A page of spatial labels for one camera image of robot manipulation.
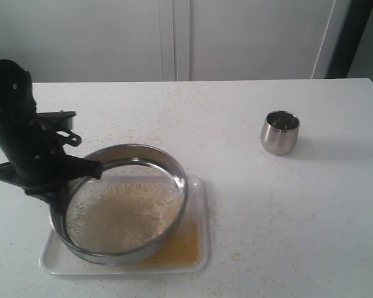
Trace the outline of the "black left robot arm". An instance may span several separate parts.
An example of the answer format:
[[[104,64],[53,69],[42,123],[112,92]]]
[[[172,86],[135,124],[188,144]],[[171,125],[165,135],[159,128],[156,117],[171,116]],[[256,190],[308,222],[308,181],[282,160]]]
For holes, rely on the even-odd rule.
[[[7,158],[0,164],[0,181],[65,211],[68,183],[100,179],[103,173],[101,162],[63,149],[81,144],[81,137],[72,132],[75,116],[74,111],[38,113],[30,73],[14,61],[0,60],[0,149]]]

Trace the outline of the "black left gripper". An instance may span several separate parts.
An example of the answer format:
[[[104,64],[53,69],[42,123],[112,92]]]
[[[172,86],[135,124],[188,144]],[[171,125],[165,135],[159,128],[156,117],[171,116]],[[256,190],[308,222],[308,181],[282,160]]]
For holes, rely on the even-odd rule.
[[[71,130],[46,130],[37,120],[0,112],[0,149],[8,162],[0,164],[0,181],[24,188],[27,196],[48,204],[65,220],[70,201],[68,183],[82,177],[101,179],[103,164],[67,155],[65,144],[77,147],[81,137]]]

